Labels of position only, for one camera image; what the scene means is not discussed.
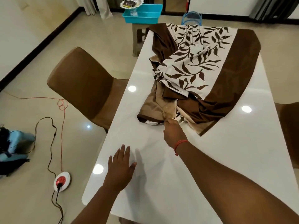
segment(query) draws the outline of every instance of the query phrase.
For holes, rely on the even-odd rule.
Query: white curtain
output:
[[[94,15],[97,10],[95,8],[95,4],[93,0],[76,0],[79,4],[79,6],[83,6],[85,9],[86,14]],[[106,19],[112,16],[112,13],[110,12],[109,5],[107,0],[96,0],[97,6],[99,8],[99,12],[102,19]]]

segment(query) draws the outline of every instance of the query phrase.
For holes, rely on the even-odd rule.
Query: wall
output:
[[[75,0],[0,0],[0,80],[77,8]]]
[[[249,16],[258,0],[190,0],[189,11],[199,13]],[[289,18],[299,19],[299,7]]]

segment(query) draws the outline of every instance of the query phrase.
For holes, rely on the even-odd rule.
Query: person's left hand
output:
[[[103,186],[115,190],[116,192],[122,191],[131,181],[136,162],[129,166],[130,147],[128,146],[125,151],[125,146],[122,145],[117,150],[113,159],[112,156],[108,160],[108,173],[105,177]]]

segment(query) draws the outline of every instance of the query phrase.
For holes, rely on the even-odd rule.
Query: curtain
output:
[[[258,21],[280,21],[288,18],[295,10],[299,0],[258,0],[249,15]]]
[[[88,16],[91,14],[94,15],[97,12],[93,0],[76,0],[76,1],[80,6],[84,7],[85,12]],[[110,8],[107,0],[96,0],[96,1],[97,1],[97,6],[99,8],[101,18],[106,19],[111,17],[112,13],[110,12]]]

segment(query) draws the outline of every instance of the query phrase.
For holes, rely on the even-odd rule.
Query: red string bracelet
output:
[[[188,142],[187,140],[179,140],[175,145],[174,145],[174,152],[176,153],[176,148],[181,144],[181,143],[184,143],[184,142]]]

